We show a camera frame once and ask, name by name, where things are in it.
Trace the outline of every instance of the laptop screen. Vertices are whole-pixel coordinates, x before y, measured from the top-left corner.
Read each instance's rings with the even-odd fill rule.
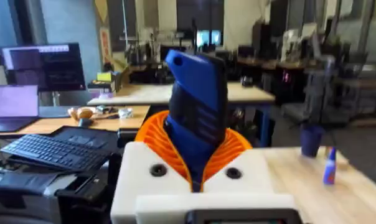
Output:
[[[0,86],[0,118],[39,115],[37,85]]]

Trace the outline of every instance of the orange flexible part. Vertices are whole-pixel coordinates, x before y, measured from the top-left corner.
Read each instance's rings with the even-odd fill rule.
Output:
[[[164,120],[168,114],[169,111],[162,111],[152,115],[139,129],[135,141],[147,144],[192,186],[192,179],[184,160],[163,129]],[[234,130],[226,129],[223,143],[212,154],[205,166],[201,191],[206,180],[223,169],[243,151],[251,148],[251,144],[242,135]]]
[[[226,129],[224,142],[213,153],[205,166],[200,191],[203,191],[203,184],[206,180],[232,162],[243,151],[251,148],[251,144],[241,134],[232,129]]]
[[[192,179],[181,155],[169,139],[167,132],[163,129],[164,120],[169,111],[162,111],[152,115],[139,129],[135,141],[147,144],[164,162],[167,162],[192,186]]]

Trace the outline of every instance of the screw hole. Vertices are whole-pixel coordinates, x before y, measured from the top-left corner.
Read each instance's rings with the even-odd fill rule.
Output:
[[[163,164],[155,164],[151,167],[150,173],[154,177],[162,177],[167,173],[167,168]]]
[[[181,57],[175,57],[173,60],[175,65],[181,66],[182,65],[182,58]]]
[[[242,173],[237,168],[231,167],[227,169],[227,177],[231,179],[239,179],[242,177]]]

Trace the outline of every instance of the bottle cap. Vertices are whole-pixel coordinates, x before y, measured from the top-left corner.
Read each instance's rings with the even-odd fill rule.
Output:
[[[333,147],[331,153],[329,153],[328,159],[336,161],[336,148]]]

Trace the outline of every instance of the poster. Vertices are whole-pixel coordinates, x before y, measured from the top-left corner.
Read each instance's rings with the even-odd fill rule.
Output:
[[[101,40],[101,52],[102,52],[102,62],[107,63],[109,60],[107,58],[112,58],[112,49],[110,43],[109,29],[105,27],[100,28],[100,40]]]

